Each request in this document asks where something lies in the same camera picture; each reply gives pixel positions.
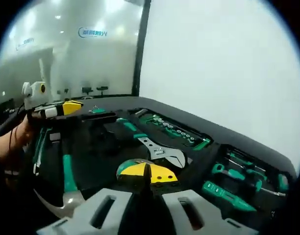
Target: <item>green handle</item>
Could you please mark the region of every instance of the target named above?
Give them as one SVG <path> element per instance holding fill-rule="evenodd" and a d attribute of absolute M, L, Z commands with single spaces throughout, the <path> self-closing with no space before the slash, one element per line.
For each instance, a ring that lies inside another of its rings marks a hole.
<path fill-rule="evenodd" d="M 229 173 L 229 175 L 231 175 L 232 177 L 234 177 L 236 179 L 240 179 L 240 180 L 245 179 L 244 175 L 239 173 L 237 170 L 230 169 L 230 170 L 228 170 L 228 173 Z"/>
<path fill-rule="evenodd" d="M 220 197 L 228 202 L 230 202 L 234 208 L 246 211 L 246 212 L 255 212 L 256 209 L 245 202 L 240 197 L 224 190 L 223 188 L 217 186 L 216 184 L 212 183 L 211 181 L 206 181 L 202 187 L 202 191 L 211 194 L 216 197 Z"/>
<path fill-rule="evenodd" d="M 258 180 L 255 187 L 256 187 L 256 192 L 259 192 L 260 189 L 262 188 L 262 181 Z"/>
<path fill-rule="evenodd" d="M 258 171 L 255 171 L 255 170 L 252 170 L 252 169 L 248 169 L 248 170 L 246 170 L 246 172 L 248 174 L 258 174 L 258 175 L 261 175 L 265 181 L 267 180 L 267 176 L 265 176 L 264 174 L 262 174 L 262 173 L 260 173 Z"/>
<path fill-rule="evenodd" d="M 74 192 L 78 188 L 74 181 L 72 160 L 69 154 L 63 156 L 63 170 L 64 170 L 64 192 Z"/>
<path fill-rule="evenodd" d="M 225 171 L 225 167 L 223 164 L 217 163 L 214 165 L 214 167 L 212 168 L 212 174 L 216 174 L 216 173 L 224 173 L 226 175 L 229 175 L 232 178 L 235 179 L 240 179 L 240 180 L 244 180 L 245 176 L 242 175 L 241 173 L 239 173 L 237 170 L 234 169 L 230 169 L 228 171 Z"/>
<path fill-rule="evenodd" d="M 93 109 L 91 112 L 92 112 L 93 114 L 101 114 L 101 113 L 104 113 L 105 110 L 104 110 L 104 109 L 97 108 L 97 109 Z"/>
<path fill-rule="evenodd" d="M 228 155 L 229 155 L 230 157 L 233 157 L 233 158 L 239 160 L 241 163 L 243 163 L 243 164 L 245 164 L 245 165 L 252 165 L 252 164 L 253 164 L 252 162 L 244 161 L 244 160 L 242 160 L 242 159 L 236 157 L 235 154 L 233 154 L 233 153 L 228 153 Z"/>
<path fill-rule="evenodd" d="M 224 165 L 217 163 L 214 165 L 211 172 L 212 174 L 215 174 L 215 173 L 222 172 L 223 170 L 224 170 Z"/>
<path fill-rule="evenodd" d="M 279 190 L 281 192 L 286 192 L 288 190 L 288 180 L 287 180 L 286 176 L 283 174 L 279 174 L 278 182 L 279 182 Z"/>
<path fill-rule="evenodd" d="M 131 130 L 133 132 L 133 134 L 134 134 L 134 139 L 147 137 L 146 134 L 144 134 L 141 131 L 139 131 L 132 123 L 130 123 L 125 118 L 118 118 L 116 120 L 116 122 L 122 122 L 125 127 L 127 127 L 129 130 Z"/>
<path fill-rule="evenodd" d="M 194 151 L 202 150 L 207 144 L 210 143 L 211 140 L 208 138 L 203 139 L 203 142 L 198 144 L 196 147 L 193 148 Z"/>

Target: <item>glass wall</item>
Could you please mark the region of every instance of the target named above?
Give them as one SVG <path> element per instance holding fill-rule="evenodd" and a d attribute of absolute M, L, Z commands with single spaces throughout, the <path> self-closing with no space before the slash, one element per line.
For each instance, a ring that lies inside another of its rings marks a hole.
<path fill-rule="evenodd" d="M 43 0 L 18 14 L 0 48 L 0 103 L 24 82 L 49 99 L 131 94 L 144 0 Z"/>

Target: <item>hand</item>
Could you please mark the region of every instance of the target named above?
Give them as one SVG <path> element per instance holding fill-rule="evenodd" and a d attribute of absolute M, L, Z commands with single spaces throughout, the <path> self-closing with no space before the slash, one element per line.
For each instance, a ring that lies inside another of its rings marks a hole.
<path fill-rule="evenodd" d="M 18 139 L 23 140 L 23 144 L 27 144 L 33 137 L 34 128 L 30 125 L 28 121 L 27 115 L 25 116 L 24 120 L 18 126 L 18 132 L 16 133 Z"/>

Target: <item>yellow tool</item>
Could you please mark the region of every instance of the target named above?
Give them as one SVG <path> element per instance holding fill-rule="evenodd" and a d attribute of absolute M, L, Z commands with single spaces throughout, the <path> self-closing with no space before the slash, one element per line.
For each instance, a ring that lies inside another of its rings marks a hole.
<path fill-rule="evenodd" d="M 147 163 L 140 163 L 129 166 L 121 172 L 121 175 L 144 176 L 146 165 Z M 149 166 L 151 170 L 151 184 L 177 181 L 177 177 L 171 170 L 155 164 L 149 164 Z"/>
<path fill-rule="evenodd" d="M 66 102 L 58 102 L 51 105 L 40 106 L 34 110 L 34 116 L 40 118 L 52 118 L 57 116 L 65 116 L 81 109 L 83 103 L 70 100 Z"/>

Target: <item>socket set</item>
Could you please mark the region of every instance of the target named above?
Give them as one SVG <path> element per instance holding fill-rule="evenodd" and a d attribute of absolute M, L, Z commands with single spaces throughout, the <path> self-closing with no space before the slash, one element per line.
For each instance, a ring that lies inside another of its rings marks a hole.
<path fill-rule="evenodd" d="M 170 138 L 181 141 L 186 147 L 195 151 L 201 150 L 213 142 L 209 136 L 189 131 L 189 128 L 184 128 L 175 121 L 168 120 L 158 114 L 146 113 L 140 117 L 140 121 L 147 125 L 155 125 Z"/>

